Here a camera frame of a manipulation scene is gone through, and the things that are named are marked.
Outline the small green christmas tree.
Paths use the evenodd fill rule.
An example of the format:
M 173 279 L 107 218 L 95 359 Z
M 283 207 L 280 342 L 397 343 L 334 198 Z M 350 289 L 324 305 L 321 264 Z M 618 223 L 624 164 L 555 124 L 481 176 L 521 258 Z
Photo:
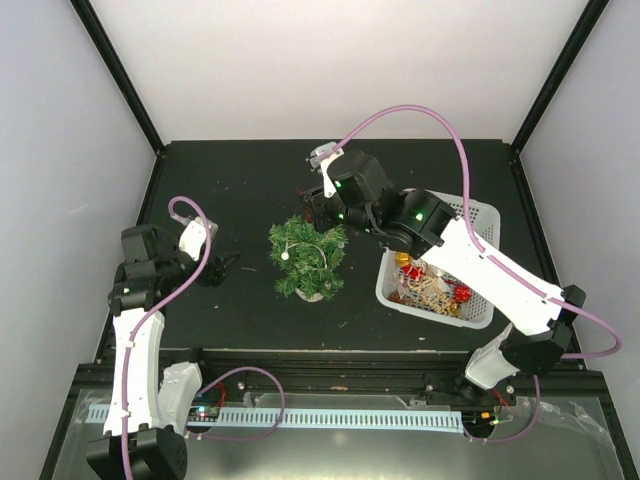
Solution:
M 269 258 L 283 273 L 275 290 L 297 295 L 307 303 L 330 301 L 344 287 L 337 273 L 348 243 L 343 226 L 320 233 L 300 215 L 292 216 L 269 230 Z

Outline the white bulb string lights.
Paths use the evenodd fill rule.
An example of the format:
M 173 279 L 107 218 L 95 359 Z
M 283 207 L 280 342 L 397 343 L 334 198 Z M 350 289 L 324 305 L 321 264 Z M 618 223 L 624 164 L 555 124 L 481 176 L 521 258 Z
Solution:
M 279 259 L 301 272 L 328 269 L 326 253 L 318 245 L 309 242 L 287 243 Z

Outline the white plastic basket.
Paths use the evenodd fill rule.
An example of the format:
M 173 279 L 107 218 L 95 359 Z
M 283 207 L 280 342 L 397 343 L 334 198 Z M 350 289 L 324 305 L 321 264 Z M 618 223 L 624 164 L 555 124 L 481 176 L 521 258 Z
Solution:
M 483 202 L 471 199 L 471 223 L 475 233 L 494 248 L 500 246 L 501 217 L 499 211 Z M 408 288 L 414 282 L 396 263 L 395 252 L 385 249 L 380 263 L 375 294 L 385 307 L 422 320 L 467 329 L 484 329 L 492 321 L 494 306 L 476 292 L 463 303 L 457 315 L 439 313 L 427 305 L 420 295 Z

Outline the red star tree topper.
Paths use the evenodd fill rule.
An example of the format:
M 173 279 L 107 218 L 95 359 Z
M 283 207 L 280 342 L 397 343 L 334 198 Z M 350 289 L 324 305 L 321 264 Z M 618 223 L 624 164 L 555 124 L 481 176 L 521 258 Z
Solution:
M 313 197 L 315 189 L 310 188 L 307 190 L 298 190 L 298 200 L 301 204 L 303 216 L 308 224 L 313 225 L 315 221 L 314 209 L 313 209 Z

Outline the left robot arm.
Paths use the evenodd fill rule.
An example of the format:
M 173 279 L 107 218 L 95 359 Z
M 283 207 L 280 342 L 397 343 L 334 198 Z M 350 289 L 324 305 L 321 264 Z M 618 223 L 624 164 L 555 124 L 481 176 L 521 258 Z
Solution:
M 121 233 L 124 260 L 108 296 L 116 340 L 113 389 L 103 434 L 86 452 L 101 479 L 182 479 L 187 472 L 183 431 L 191 401 L 213 391 L 215 376 L 196 355 L 160 368 L 166 301 L 190 278 L 219 286 L 240 255 L 206 257 L 217 225 L 201 218 L 183 225 L 180 236 L 152 224 Z

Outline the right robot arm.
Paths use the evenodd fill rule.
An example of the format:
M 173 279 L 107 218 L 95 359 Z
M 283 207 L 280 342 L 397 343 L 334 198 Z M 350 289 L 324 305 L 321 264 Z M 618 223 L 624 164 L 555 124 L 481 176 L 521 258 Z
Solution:
M 322 184 L 303 192 L 314 228 L 324 233 L 349 226 L 384 247 L 425 261 L 460 280 L 508 320 L 486 346 L 473 351 L 454 379 L 457 396 L 476 403 L 500 381 L 523 372 L 540 375 L 565 354 L 586 294 L 548 283 L 476 236 L 456 211 L 421 189 L 398 190 L 379 161 L 335 143 L 316 148 L 307 160 Z

